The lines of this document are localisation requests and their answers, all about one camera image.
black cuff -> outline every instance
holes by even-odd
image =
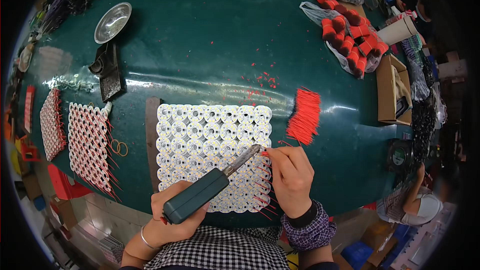
[[[310,208],[303,215],[295,219],[292,219],[289,217],[287,217],[287,219],[288,219],[288,223],[290,223],[290,225],[293,228],[299,229],[299,228],[304,228],[310,225],[310,223],[312,223],[312,221],[315,219],[316,216],[317,216],[317,206],[314,204],[312,200]]]

hand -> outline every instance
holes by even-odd
[[[423,181],[424,176],[425,176],[425,165],[422,163],[417,170],[417,178]]]
[[[289,218],[298,218],[312,206],[310,187],[314,169],[302,147],[267,148],[272,160],[273,189]]]
[[[160,217],[163,213],[163,204],[169,199],[187,189],[192,183],[180,180],[172,184],[165,190],[152,195],[152,212],[153,219],[147,223],[143,230],[143,236],[148,244],[153,247],[161,247],[166,243],[178,242],[190,238],[194,235],[195,230],[205,218],[208,206],[207,202],[198,211],[191,215],[182,224],[164,224]]]
[[[405,11],[405,8],[403,7],[404,5],[405,5],[405,3],[403,3],[403,1],[401,1],[401,0],[396,1],[396,6],[400,10],[400,12]]]

plaid apron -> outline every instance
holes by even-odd
[[[191,238],[163,246],[144,268],[178,265],[212,270],[289,270],[285,251],[277,245],[281,233],[281,227],[226,230],[199,226]]]
[[[413,184],[407,184],[402,188],[394,191],[392,194],[388,195],[387,197],[383,198],[383,204],[385,206],[385,214],[388,218],[401,222],[403,217],[405,216],[405,212],[403,210],[403,204],[405,200],[407,200],[407,196],[409,194],[410,189],[412,188]],[[429,188],[424,187],[423,185],[420,186],[418,193],[423,194],[431,194],[432,191]]]

purple plaid sleeve cover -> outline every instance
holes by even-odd
[[[337,225],[328,221],[328,215],[322,204],[315,200],[312,202],[317,207],[317,215],[309,225],[303,228],[294,228],[290,225],[287,216],[285,214],[282,216],[282,225],[285,228],[288,242],[291,248],[298,251],[327,246],[337,231]]]

silver bracelet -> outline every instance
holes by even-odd
[[[143,225],[140,229],[140,236],[141,236],[141,239],[143,240],[143,242],[145,243],[145,245],[147,245],[148,247],[150,247],[151,249],[154,249],[154,250],[159,250],[160,248],[154,248],[152,247],[149,243],[147,243],[147,241],[145,240],[145,237],[144,237],[144,228],[145,228],[145,225]]]

